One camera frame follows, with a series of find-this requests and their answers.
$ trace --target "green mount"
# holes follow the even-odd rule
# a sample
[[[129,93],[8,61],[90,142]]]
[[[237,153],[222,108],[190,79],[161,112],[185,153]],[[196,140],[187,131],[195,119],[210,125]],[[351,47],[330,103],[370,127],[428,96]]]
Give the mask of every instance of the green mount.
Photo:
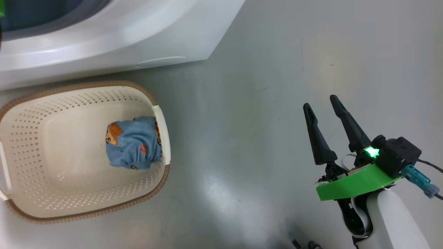
[[[345,178],[318,186],[317,194],[322,201],[351,198],[384,188],[401,178],[392,179],[372,164]]]
[[[4,0],[0,0],[0,17],[3,17],[4,15],[5,15]]]

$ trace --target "green led light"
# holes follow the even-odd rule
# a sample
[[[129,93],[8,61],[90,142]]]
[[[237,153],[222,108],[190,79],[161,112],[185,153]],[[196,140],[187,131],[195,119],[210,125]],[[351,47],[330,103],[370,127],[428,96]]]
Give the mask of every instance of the green led light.
[[[378,151],[379,149],[374,149],[372,147],[368,147],[367,149],[365,149],[366,152],[373,158],[376,158],[378,156]]]

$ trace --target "white washing machine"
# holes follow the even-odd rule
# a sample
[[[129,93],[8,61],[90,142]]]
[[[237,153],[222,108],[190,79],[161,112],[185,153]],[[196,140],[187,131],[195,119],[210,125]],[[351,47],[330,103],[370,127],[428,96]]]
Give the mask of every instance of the white washing machine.
[[[8,1],[16,0],[5,1],[8,17]],[[207,59],[243,3],[74,1],[39,25],[3,30],[0,90]]]

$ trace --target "washing machine drum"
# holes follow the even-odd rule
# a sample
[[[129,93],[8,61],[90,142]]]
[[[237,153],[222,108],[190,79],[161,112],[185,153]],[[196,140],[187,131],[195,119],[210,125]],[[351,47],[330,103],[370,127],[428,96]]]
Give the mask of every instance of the washing machine drum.
[[[44,35],[81,22],[110,0],[4,0],[3,40]]]

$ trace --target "blue connector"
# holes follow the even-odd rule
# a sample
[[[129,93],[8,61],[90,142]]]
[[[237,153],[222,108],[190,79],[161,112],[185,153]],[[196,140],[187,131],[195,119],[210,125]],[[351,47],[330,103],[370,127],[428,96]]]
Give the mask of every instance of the blue connector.
[[[439,187],[431,184],[431,179],[410,164],[403,169],[401,175],[423,190],[429,199],[432,199],[440,191]]]

